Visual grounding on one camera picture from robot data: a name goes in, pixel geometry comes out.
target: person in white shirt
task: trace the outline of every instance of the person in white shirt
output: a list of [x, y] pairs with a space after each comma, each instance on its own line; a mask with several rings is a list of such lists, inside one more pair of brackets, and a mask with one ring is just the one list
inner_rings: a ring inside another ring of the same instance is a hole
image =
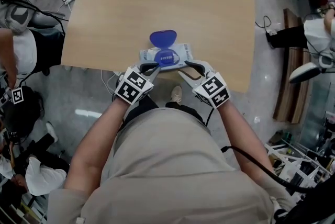
[[27, 170], [24, 171], [22, 164], [16, 169], [15, 163], [13, 168], [17, 174], [11, 178], [13, 184], [35, 196], [48, 194], [61, 187], [69, 170], [69, 165], [63, 159], [46, 151], [58, 140], [51, 123], [46, 125], [48, 133], [20, 156], [21, 161], [29, 157]]
[[44, 36], [33, 30], [13, 35], [10, 29], [0, 28], [0, 73], [7, 72], [8, 86], [13, 89], [18, 74], [46, 71], [60, 65], [64, 34], [55, 30]]
[[273, 48], [300, 47], [318, 56], [325, 54], [333, 59], [335, 50], [335, 10], [330, 9], [325, 18], [307, 20], [303, 25], [278, 31], [275, 35], [266, 33], [267, 41]]
[[13, 177], [13, 169], [10, 164], [10, 160], [5, 158], [3, 156], [4, 151], [6, 151], [6, 145], [5, 143], [2, 143], [0, 145], [0, 174], [2, 174], [5, 178], [11, 179]]

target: white shirt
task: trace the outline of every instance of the white shirt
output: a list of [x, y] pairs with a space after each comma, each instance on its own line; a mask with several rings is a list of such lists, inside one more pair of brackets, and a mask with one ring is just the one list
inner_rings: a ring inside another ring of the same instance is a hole
[[335, 49], [335, 20], [331, 24], [331, 35], [326, 32], [324, 19], [322, 18], [307, 20], [304, 29], [308, 40], [307, 47], [312, 56], [316, 56], [315, 54], [319, 54], [321, 51], [330, 52], [330, 48]]
[[61, 169], [52, 169], [41, 165], [34, 157], [29, 158], [26, 172], [26, 182], [30, 194], [40, 196], [48, 194], [63, 185], [66, 172]]
[[[14, 35], [13, 42], [18, 74], [28, 74], [32, 72], [37, 62], [36, 42], [33, 34], [29, 29], [26, 29], [22, 34]], [[1, 63], [0, 71], [5, 71]]]
[[5, 178], [11, 179], [13, 177], [13, 169], [10, 165], [10, 160], [6, 159], [0, 154], [0, 174]]

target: black pants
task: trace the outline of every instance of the black pants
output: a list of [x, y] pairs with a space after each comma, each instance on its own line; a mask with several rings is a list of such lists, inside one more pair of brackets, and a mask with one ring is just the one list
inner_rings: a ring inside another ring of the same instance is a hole
[[29, 146], [19, 157], [15, 158], [14, 171], [17, 174], [25, 174], [27, 168], [27, 159], [32, 154], [45, 165], [52, 169], [63, 169], [66, 173], [69, 171], [69, 165], [61, 158], [47, 151], [47, 148], [54, 143], [50, 134], [46, 134], [35, 144]]
[[53, 35], [43, 36], [31, 31], [36, 43], [37, 62], [33, 73], [44, 71], [52, 66], [60, 65], [64, 45], [64, 34], [59, 31]]
[[307, 48], [304, 25], [280, 30], [273, 36], [267, 35], [267, 40], [274, 48]]
[[[177, 102], [168, 102], [166, 105], [166, 108], [174, 108], [182, 110], [188, 114], [191, 114], [195, 118], [197, 118], [199, 121], [201, 121], [203, 124], [204, 121], [202, 117], [197, 113], [195, 109], [192, 109], [190, 107], [187, 107], [185, 105], [179, 105]], [[122, 130], [131, 120], [136, 118], [137, 116], [140, 116], [143, 113], [146, 113], [147, 111], [150, 111], [152, 109], [156, 109], [158, 106], [149, 96], [146, 96], [144, 99], [139, 101], [139, 104], [136, 108], [131, 110], [125, 120], [125, 122], [121, 125], [120, 130]]]

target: wet wipes package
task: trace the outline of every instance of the wet wipes package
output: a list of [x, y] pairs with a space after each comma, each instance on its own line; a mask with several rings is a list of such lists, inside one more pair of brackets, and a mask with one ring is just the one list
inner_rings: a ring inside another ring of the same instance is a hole
[[174, 43], [176, 38], [174, 30], [154, 32], [150, 35], [150, 41], [155, 47], [140, 51], [140, 60], [156, 61], [162, 71], [185, 67], [185, 61], [193, 59], [191, 45]]

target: beige shoe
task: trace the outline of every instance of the beige shoe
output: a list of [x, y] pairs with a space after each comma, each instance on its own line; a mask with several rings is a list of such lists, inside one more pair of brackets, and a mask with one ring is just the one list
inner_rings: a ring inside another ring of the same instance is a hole
[[177, 102], [180, 105], [182, 102], [182, 95], [182, 88], [180, 86], [176, 86], [171, 92], [171, 102]]

